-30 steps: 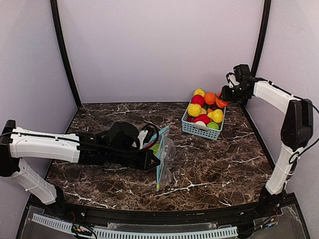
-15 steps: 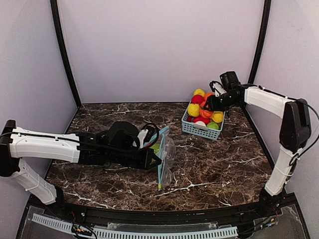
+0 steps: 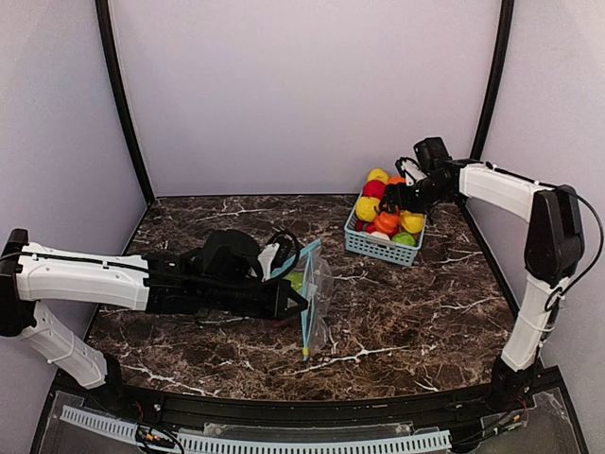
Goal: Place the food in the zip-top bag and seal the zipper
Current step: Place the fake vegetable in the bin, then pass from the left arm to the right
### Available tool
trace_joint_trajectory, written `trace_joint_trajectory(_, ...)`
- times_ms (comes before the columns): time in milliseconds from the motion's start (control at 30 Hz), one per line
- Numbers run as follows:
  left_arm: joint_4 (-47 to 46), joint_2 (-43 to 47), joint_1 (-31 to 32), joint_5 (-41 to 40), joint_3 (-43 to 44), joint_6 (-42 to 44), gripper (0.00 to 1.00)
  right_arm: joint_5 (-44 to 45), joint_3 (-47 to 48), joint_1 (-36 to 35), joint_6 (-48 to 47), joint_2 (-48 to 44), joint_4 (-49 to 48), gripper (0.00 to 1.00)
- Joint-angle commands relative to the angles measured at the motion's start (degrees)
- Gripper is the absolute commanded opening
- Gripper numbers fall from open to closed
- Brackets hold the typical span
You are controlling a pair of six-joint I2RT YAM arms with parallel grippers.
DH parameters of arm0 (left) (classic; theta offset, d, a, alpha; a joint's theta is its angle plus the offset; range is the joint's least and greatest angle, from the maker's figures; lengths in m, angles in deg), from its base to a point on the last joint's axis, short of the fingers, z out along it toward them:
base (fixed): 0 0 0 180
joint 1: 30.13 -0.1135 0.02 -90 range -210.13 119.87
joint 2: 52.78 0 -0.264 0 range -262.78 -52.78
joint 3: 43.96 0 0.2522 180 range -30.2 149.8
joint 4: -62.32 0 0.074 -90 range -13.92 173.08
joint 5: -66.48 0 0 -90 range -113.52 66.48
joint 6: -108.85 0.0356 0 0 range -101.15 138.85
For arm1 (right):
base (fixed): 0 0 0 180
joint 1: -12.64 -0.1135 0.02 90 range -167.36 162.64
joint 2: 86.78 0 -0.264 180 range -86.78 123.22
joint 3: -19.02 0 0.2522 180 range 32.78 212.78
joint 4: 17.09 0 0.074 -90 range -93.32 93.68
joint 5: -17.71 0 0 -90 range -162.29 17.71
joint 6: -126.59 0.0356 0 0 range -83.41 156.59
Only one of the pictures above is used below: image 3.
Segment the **red wrinkled fruit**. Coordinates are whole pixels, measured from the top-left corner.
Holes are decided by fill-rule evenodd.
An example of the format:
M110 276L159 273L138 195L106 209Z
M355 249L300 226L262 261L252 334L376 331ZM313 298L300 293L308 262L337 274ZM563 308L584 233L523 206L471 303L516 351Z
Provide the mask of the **red wrinkled fruit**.
M290 324L293 324L294 322L296 322L296 319L291 318L291 319L287 319L287 320L283 320L283 321L273 322L272 325L274 327L284 327L284 326L288 326Z

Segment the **green pear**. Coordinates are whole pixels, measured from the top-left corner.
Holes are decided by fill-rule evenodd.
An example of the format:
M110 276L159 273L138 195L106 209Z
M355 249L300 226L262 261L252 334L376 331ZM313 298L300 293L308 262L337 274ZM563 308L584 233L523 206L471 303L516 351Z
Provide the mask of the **green pear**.
M301 291L304 285L304 273L301 271L293 271L289 273L285 279L290 282L290 285L295 291Z

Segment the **clear zip bag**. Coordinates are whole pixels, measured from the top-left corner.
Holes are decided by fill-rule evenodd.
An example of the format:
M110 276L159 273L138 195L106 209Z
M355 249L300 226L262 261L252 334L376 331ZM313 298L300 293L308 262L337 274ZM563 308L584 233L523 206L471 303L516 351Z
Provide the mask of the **clear zip bag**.
M303 247L297 265L285 277L309 303L309 307L301 315L304 329L312 327L319 315L320 248L319 239Z
M301 313L302 359L310 360L323 348L329 336L325 318L331 303L334 278L331 268L321 255L319 240L302 250L304 259L303 280L300 294L308 302L308 308Z

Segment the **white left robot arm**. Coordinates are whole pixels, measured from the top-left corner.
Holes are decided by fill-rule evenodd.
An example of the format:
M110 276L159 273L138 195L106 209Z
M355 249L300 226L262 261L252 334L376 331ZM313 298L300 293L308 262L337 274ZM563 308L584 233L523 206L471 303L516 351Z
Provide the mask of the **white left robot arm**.
M181 254L110 256L47 248L30 241L27 230L15 229L1 254L1 334L26 341L80 387L115 393L122 383L117 360L77 337L44 301L159 315L207 308L280 322L309 307L287 278L302 254L288 231L265 246L241 231L222 230Z

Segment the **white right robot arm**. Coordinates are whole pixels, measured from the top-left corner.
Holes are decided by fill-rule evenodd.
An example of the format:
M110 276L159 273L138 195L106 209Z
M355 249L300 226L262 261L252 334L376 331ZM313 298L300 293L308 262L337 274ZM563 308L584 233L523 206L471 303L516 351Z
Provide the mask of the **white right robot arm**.
M403 181L388 187L382 209L428 214L451 201L470 204L472 217L484 211L517 229L504 236L517 242L513 250L521 269L513 271L498 257L506 249L495 238L500 228L486 218L477 226L494 273L514 296L514 325L493 364L485 397L489 408L508 410L529 392L567 293L594 266L582 261L581 214L591 205L568 184L542 182L473 158L456 159L439 137L418 142L413 152L396 160Z

